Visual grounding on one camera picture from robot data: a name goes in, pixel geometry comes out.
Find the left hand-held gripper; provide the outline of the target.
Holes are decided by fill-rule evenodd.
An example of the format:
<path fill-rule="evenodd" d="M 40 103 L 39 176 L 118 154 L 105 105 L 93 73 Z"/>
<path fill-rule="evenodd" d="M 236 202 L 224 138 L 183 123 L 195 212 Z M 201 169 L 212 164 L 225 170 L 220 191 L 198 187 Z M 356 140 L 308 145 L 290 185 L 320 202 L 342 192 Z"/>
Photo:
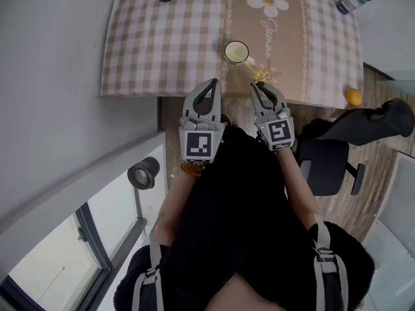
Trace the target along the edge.
<path fill-rule="evenodd" d="M 214 162 L 225 129 L 220 121 L 221 96 L 221 85 L 216 78 L 202 82 L 186 96 L 179 127 L 185 162 Z"/>

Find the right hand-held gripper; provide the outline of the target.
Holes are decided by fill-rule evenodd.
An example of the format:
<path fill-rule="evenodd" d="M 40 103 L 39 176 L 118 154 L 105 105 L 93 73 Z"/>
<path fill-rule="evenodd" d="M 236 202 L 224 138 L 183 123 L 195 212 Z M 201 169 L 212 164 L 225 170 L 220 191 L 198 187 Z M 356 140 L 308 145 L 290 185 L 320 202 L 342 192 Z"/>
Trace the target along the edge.
<path fill-rule="evenodd" d="M 262 92 L 271 104 L 266 104 Z M 255 111 L 257 139 L 276 152 L 291 148 L 295 141 L 294 122 L 283 93 L 270 84 L 250 84 L 250 94 Z"/>

